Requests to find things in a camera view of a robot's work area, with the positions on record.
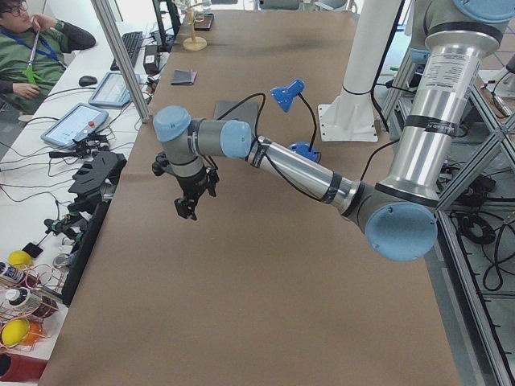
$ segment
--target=metal pole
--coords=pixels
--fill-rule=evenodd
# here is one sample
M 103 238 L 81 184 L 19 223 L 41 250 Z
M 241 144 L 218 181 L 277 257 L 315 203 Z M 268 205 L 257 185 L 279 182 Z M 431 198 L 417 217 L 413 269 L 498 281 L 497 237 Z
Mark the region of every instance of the metal pole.
M 116 27 L 113 10 L 111 10 L 108 0 L 91 0 L 91 3 L 97 13 L 98 21 L 102 26 L 102 30 L 104 30 L 105 37 L 107 38 L 111 52 L 114 55 L 114 59 L 116 59 L 117 65 L 120 68 L 123 80 L 126 82 L 126 86 L 132 96 L 132 101 L 136 106 L 142 122 L 146 123 L 150 120 L 150 111 L 146 105 L 145 98 L 143 98 L 139 84 L 136 81 L 136 74 L 134 73 L 132 63 L 130 62 L 129 55 L 127 54 L 127 50 L 123 44 L 120 32 Z

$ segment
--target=robotic arm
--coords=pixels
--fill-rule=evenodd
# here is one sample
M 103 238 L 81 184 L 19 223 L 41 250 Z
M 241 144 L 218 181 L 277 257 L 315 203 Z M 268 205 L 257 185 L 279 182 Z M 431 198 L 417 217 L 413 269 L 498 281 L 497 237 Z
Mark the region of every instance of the robotic arm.
M 493 53 L 515 0 L 418 0 L 412 46 L 425 41 L 431 57 L 414 98 L 388 176 L 371 187 L 351 181 L 268 138 L 253 138 L 240 121 L 192 120 L 178 106 L 159 111 L 154 128 L 164 153 L 154 172 L 174 175 L 184 197 L 180 216 L 196 220 L 199 197 L 215 195 L 216 171 L 203 157 L 241 158 L 279 175 L 354 222 L 378 253 L 409 261 L 427 253 L 437 228 L 431 212 L 438 202 L 436 179 L 458 127 L 480 61 Z

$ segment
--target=white cylinder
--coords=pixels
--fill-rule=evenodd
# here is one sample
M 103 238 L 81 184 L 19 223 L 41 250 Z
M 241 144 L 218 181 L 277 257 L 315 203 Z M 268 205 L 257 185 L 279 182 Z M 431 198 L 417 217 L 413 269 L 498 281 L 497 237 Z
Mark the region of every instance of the white cylinder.
M 377 141 L 369 91 L 401 2 L 365 1 L 341 93 L 331 105 L 319 106 L 323 141 Z

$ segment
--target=person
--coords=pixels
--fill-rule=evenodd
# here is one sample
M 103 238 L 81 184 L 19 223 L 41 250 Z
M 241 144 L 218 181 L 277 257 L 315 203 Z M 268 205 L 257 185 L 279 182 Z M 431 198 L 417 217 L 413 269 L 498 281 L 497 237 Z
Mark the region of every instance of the person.
M 0 93 L 16 109 L 31 115 L 63 74 L 63 54 L 97 42 L 79 27 L 44 14 L 30 16 L 27 10 L 24 1 L 0 0 Z M 31 76 L 29 59 L 37 31 Z

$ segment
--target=blue desk lamp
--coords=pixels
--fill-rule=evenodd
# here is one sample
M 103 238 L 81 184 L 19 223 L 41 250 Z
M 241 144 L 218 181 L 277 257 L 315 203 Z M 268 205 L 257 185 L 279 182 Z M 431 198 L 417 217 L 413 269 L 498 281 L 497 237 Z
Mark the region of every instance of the blue desk lamp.
M 300 95 L 303 102 L 310 109 L 311 115 L 313 116 L 313 122 L 315 123 L 315 132 L 313 133 L 313 138 L 311 142 L 294 142 L 288 146 L 288 149 L 291 151 L 302 155 L 303 157 L 313 161 L 318 162 L 320 160 L 320 152 L 313 146 L 313 142 L 315 141 L 315 133 L 316 133 L 316 119 L 311 111 L 311 107 L 304 100 L 301 92 L 304 90 L 304 82 L 302 79 L 294 79 L 290 84 L 286 87 L 276 87 L 270 90 L 272 97 L 274 97 L 275 101 L 278 103 L 279 107 L 285 112 L 288 113 L 290 111 L 291 106 L 293 105 L 293 100 L 296 96 Z

